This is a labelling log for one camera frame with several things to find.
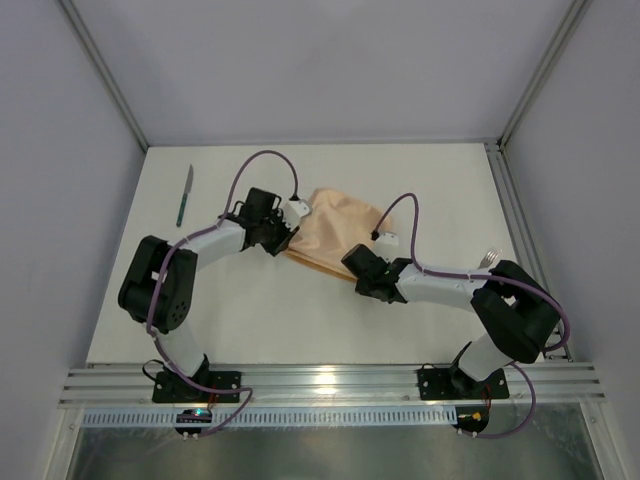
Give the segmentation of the orange cloth napkin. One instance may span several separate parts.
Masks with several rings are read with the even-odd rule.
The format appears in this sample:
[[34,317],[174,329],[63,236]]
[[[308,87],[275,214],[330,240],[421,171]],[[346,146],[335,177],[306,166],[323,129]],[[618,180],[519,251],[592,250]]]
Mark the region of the orange cloth napkin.
[[317,188],[309,203],[310,216],[290,241],[286,255],[324,274],[354,283],[356,278],[342,258],[357,244],[371,248],[371,233],[383,210],[332,188]]

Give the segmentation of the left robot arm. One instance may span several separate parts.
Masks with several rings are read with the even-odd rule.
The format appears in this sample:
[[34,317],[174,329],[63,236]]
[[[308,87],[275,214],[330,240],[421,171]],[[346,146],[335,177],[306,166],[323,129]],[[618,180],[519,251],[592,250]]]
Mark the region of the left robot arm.
[[188,318],[197,273],[227,257],[260,246],[271,256],[285,251],[302,220],[312,212],[297,196],[283,200],[258,188],[208,228],[170,244],[144,237],[120,287],[121,309],[144,326],[160,355],[153,375],[152,400],[158,404],[237,404],[248,388],[238,372],[215,372],[196,344]]

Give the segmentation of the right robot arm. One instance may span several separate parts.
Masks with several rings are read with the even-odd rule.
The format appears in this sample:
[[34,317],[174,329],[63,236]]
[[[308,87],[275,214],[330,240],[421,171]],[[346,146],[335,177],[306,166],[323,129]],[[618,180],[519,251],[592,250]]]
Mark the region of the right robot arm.
[[426,271],[408,258],[388,261],[358,244],[342,258],[356,278],[355,291],[382,302],[428,302],[473,312],[485,333],[469,342],[445,369],[438,389],[452,399],[478,398],[503,367],[534,363],[562,320],[557,302],[518,264],[493,269]]

